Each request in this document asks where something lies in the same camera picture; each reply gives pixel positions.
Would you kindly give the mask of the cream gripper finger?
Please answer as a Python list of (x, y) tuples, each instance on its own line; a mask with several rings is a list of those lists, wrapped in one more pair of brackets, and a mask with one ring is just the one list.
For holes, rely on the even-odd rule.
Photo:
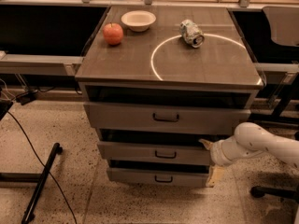
[(213, 147), (213, 142), (208, 141), (206, 139), (200, 139), (199, 142), (202, 143), (204, 145), (205, 149), (207, 149), (207, 150), (210, 150)]
[(206, 186), (213, 188), (223, 177), (225, 169), (218, 165), (213, 165), (209, 167), (208, 178), (206, 181)]

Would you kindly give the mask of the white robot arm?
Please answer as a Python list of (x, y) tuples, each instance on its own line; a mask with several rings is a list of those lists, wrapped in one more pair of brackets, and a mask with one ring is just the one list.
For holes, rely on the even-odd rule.
[(224, 168), (241, 159), (258, 158), (271, 154), (291, 167), (299, 168), (299, 141), (272, 134), (261, 126), (243, 122), (234, 134), (216, 142), (200, 139), (209, 151), (213, 164), (209, 167), (207, 187), (214, 187), (222, 178)]

